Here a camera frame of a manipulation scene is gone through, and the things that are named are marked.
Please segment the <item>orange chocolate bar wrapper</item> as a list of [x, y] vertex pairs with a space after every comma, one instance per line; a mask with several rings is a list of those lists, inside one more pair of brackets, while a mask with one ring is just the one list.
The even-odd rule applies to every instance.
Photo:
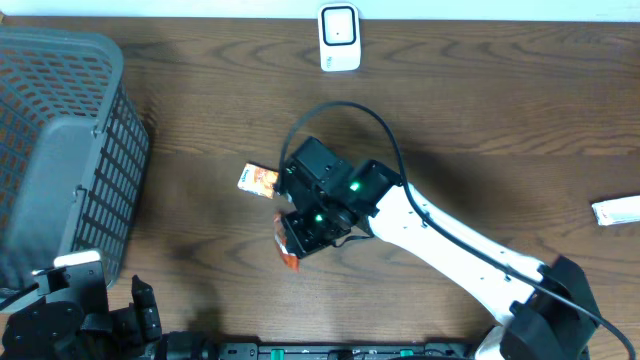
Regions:
[[280, 258], [288, 268], [290, 268], [295, 272], [298, 272], [299, 258], [294, 253], [291, 253], [286, 247], [287, 236], [286, 236], [286, 230], [283, 224], [283, 214], [281, 212], [277, 212], [274, 215], [273, 224], [274, 224], [274, 239], [275, 239], [276, 248], [278, 250]]

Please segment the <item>white green medicine box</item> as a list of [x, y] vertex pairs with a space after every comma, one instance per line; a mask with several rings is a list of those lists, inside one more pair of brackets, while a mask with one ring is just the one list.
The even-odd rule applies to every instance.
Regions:
[[628, 196], [593, 203], [591, 205], [600, 226], [634, 223], [640, 221], [640, 196]]

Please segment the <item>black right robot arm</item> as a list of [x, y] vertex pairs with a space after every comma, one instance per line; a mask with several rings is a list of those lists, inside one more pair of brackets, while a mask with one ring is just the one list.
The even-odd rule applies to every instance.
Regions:
[[497, 322], [477, 359], [583, 359], [599, 309], [583, 270], [552, 265], [493, 242], [437, 208], [400, 173], [376, 160], [358, 167], [308, 138], [281, 171], [244, 166], [237, 186], [295, 207], [274, 218], [282, 261], [296, 270], [321, 250], [378, 238], [418, 257], [459, 285]]

